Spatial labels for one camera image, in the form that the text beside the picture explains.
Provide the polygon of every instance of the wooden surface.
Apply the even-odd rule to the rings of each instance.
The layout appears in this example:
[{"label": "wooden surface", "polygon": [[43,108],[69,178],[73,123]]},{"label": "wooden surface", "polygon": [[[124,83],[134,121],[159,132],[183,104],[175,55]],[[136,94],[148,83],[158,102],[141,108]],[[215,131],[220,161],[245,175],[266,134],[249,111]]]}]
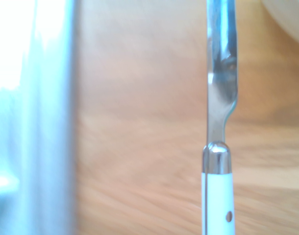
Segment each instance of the wooden surface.
[{"label": "wooden surface", "polygon": [[[82,0],[79,235],[200,235],[204,0]],[[299,235],[299,45],[237,0],[237,235]]]}]

